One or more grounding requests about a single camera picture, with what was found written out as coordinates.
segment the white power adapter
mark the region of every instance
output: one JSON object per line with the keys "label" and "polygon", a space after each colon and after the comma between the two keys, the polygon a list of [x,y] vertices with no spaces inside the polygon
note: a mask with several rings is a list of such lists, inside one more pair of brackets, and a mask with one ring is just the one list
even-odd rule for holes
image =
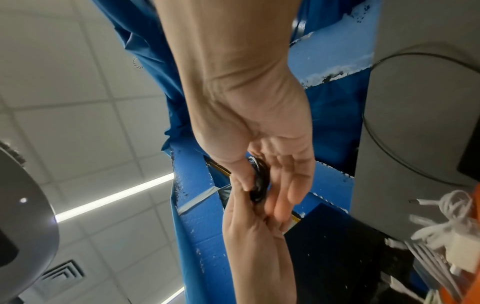
{"label": "white power adapter", "polygon": [[453,269],[461,268],[476,273],[480,264],[480,228],[474,220],[467,225],[455,225],[451,231],[450,242],[445,245],[446,260],[454,265]]}

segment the drop ceiling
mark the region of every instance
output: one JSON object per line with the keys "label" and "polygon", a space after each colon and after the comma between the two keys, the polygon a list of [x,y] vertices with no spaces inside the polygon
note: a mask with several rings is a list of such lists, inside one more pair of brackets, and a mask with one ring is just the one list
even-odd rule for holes
{"label": "drop ceiling", "polygon": [[[0,28],[0,140],[56,213],[172,172],[164,94],[91,0],[1,0]],[[60,223],[51,267],[84,278],[27,303],[159,304],[182,287],[171,186]]]}

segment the gray round object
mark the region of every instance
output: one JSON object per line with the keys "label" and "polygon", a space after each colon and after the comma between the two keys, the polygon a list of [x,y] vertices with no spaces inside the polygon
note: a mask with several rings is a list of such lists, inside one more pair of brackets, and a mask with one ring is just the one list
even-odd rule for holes
{"label": "gray round object", "polygon": [[0,168],[0,241],[4,248],[15,248],[13,258],[4,258],[7,264],[0,266],[3,303],[25,291],[43,274],[57,253],[60,235],[54,211],[42,190],[3,149]]}

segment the thin black wire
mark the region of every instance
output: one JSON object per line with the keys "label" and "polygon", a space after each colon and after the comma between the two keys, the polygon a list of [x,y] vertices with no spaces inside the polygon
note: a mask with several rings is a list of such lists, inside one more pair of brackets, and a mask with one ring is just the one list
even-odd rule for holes
{"label": "thin black wire", "polygon": [[[425,53],[425,52],[406,52],[406,53],[393,54],[393,55],[390,55],[390,56],[387,56],[385,58],[382,58],[382,59],[378,60],[376,63],[374,63],[372,65],[370,70],[373,71],[376,67],[378,67],[380,64],[384,63],[388,59],[395,58],[395,57],[401,57],[401,56],[426,56],[426,57],[439,58],[439,59],[443,59],[443,60],[446,60],[446,61],[453,62],[453,63],[458,64],[458,65],[460,65],[464,68],[467,68],[467,69],[469,69],[473,72],[476,72],[476,73],[480,74],[480,68],[475,66],[475,65],[468,64],[466,62],[457,60],[457,59],[452,58],[452,57],[439,55],[439,54],[434,54],[434,53]],[[365,126],[365,130],[368,133],[368,135],[370,136],[370,138],[373,140],[373,142],[380,148],[380,150],[383,151],[383,153],[385,153],[389,158],[394,160],[399,165],[403,166],[404,168],[406,168],[406,169],[408,169],[408,170],[410,170],[410,171],[412,171],[412,172],[414,172],[414,173],[416,173],[420,176],[423,176],[427,179],[430,179],[430,180],[433,180],[433,181],[436,181],[436,182],[439,182],[439,183],[442,183],[442,184],[445,184],[445,185],[454,186],[454,187],[470,187],[470,185],[458,184],[458,183],[452,183],[452,182],[444,181],[442,179],[436,178],[436,177],[434,177],[432,175],[429,175],[427,173],[423,173],[419,169],[416,169],[415,167],[409,165],[405,161],[402,161],[399,158],[397,158],[396,156],[392,155],[389,151],[387,151],[386,148],[384,148],[384,147],[386,147],[386,145],[381,143],[381,140],[373,134],[371,128],[369,127],[369,124],[368,124],[367,120],[365,119],[364,113],[361,114],[361,117],[363,119],[363,125]]]}

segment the fluorescent light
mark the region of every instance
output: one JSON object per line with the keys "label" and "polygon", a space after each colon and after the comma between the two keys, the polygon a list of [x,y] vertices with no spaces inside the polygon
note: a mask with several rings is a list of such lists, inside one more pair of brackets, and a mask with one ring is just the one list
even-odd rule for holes
{"label": "fluorescent light", "polygon": [[148,190],[152,187],[155,187],[155,186],[158,186],[158,185],[163,184],[165,182],[168,182],[169,180],[173,180],[173,178],[174,178],[173,173],[167,174],[165,176],[153,179],[151,181],[148,181],[146,183],[137,185],[137,186],[132,187],[130,189],[120,191],[118,193],[106,196],[104,198],[98,199],[98,200],[93,201],[91,203],[88,203],[88,204],[82,205],[80,207],[74,208],[72,210],[68,210],[68,211],[59,213],[59,214],[55,215],[55,219],[56,219],[57,223],[63,222],[63,221],[68,220],[72,217],[78,216],[80,214],[84,214],[86,212],[89,212],[89,211],[95,210],[97,208],[100,208],[102,206],[105,206],[105,205],[111,204],[113,202],[116,202],[116,201],[118,201],[122,198],[126,198],[130,195],[134,195],[136,193]]}
{"label": "fluorescent light", "polygon": [[177,290],[174,294],[172,294],[171,296],[169,296],[168,299],[166,299],[165,301],[163,301],[163,302],[160,303],[160,304],[168,304],[168,303],[170,303],[174,298],[176,298],[176,297],[177,297],[180,293],[182,293],[184,290],[185,290],[185,287],[180,288],[180,289]]}

